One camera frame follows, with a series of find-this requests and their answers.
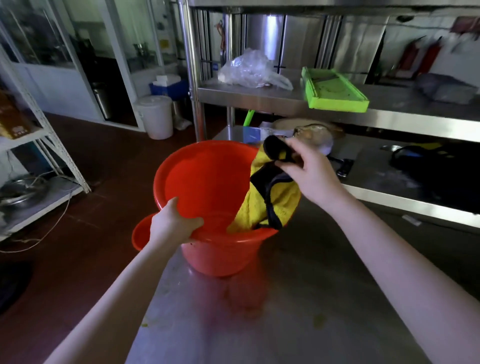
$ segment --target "orange box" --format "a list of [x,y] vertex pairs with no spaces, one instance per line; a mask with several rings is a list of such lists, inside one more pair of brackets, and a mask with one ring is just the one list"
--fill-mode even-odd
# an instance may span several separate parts
[[31,127],[15,104],[0,90],[0,135],[17,139],[29,134]]

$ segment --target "yellow and black towel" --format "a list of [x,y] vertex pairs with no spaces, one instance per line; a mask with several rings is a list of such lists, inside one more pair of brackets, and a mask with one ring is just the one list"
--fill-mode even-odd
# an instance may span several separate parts
[[294,162],[292,153],[276,136],[265,139],[250,168],[250,188],[228,232],[262,227],[280,230],[290,220],[300,200],[300,189],[275,160]]

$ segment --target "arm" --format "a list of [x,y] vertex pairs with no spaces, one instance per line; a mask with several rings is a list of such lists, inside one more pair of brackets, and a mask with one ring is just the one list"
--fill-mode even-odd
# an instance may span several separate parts
[[163,269],[201,218],[182,218],[177,198],[152,219],[150,241],[45,363],[124,363]]
[[295,138],[287,144],[301,155],[303,168],[277,165],[339,224],[429,359],[477,363],[480,303],[350,195],[325,156]]

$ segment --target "red fire extinguisher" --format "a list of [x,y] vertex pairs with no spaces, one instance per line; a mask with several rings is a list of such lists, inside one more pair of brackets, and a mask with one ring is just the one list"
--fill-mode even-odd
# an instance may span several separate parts
[[428,47],[427,52],[425,53],[425,56],[423,56],[423,59],[420,63],[420,67],[416,72],[416,75],[428,73],[430,71],[430,68],[432,68],[433,63],[437,59],[438,53],[440,53],[442,50],[442,44],[440,41],[441,39],[442,37],[438,38],[435,43]]
[[422,37],[412,40],[408,45],[405,47],[403,51],[402,57],[400,58],[400,62],[398,63],[398,69],[403,71],[409,71],[410,68],[413,66],[413,62],[419,53],[419,41]]

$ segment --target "white trash can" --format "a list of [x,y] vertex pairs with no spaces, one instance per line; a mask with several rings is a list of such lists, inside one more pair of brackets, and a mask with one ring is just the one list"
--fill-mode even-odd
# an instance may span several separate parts
[[161,140],[173,135],[171,98],[160,95],[145,96],[135,102],[135,107],[150,138]]

